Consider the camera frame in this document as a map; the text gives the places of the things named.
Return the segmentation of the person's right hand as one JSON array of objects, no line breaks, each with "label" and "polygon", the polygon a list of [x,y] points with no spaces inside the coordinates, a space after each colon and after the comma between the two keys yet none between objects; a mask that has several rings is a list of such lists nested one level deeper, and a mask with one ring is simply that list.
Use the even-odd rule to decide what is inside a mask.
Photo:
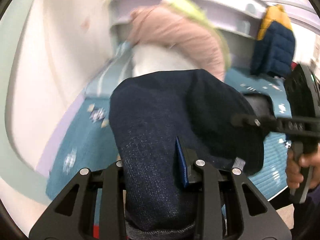
[{"label": "person's right hand", "polygon": [[303,182],[304,177],[300,172],[301,168],[307,168],[309,166],[313,167],[312,178],[310,180],[309,189],[315,189],[319,185],[320,181],[320,153],[319,145],[315,152],[310,154],[301,155],[299,162],[296,163],[294,160],[293,150],[290,148],[287,152],[287,163],[286,163],[286,176],[287,185],[290,189],[299,188],[300,184]]}]

